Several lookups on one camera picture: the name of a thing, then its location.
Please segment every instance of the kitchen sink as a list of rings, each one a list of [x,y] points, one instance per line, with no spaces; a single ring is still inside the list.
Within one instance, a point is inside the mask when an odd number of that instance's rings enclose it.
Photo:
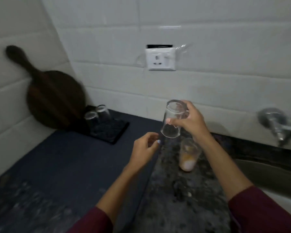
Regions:
[[[291,214],[291,171],[254,161],[235,162],[257,187]]]

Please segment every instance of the hand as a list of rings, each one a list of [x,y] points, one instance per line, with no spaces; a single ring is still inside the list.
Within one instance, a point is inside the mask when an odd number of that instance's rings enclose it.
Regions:
[[[180,126],[187,130],[193,138],[200,142],[200,140],[210,135],[210,132],[205,124],[203,115],[196,109],[191,101],[182,100],[186,103],[189,110],[189,116],[186,119],[171,119],[167,118],[166,123],[170,125]]]
[[[159,134],[148,132],[144,136],[135,140],[128,165],[125,169],[138,172],[146,165],[159,147]]]

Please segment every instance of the switch plate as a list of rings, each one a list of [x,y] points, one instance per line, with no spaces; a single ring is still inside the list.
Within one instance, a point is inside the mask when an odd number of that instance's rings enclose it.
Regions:
[[[148,70],[175,71],[176,50],[174,47],[148,48],[146,62]]]

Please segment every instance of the cutting board handle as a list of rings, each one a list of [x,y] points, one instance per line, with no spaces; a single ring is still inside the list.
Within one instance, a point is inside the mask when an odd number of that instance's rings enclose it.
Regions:
[[[35,68],[28,60],[25,52],[18,46],[7,46],[5,49],[6,56],[13,62],[22,66],[27,72],[35,78],[39,75],[39,70]]]

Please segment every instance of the person's right hand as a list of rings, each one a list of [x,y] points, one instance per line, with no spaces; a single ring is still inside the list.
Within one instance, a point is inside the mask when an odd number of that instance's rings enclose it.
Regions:
[[[209,135],[210,132],[205,124],[203,115],[196,109],[191,101],[182,100],[186,103],[189,110],[189,116],[185,119],[167,118],[166,123],[170,125],[180,126],[187,130],[193,138],[199,141],[202,137]]]

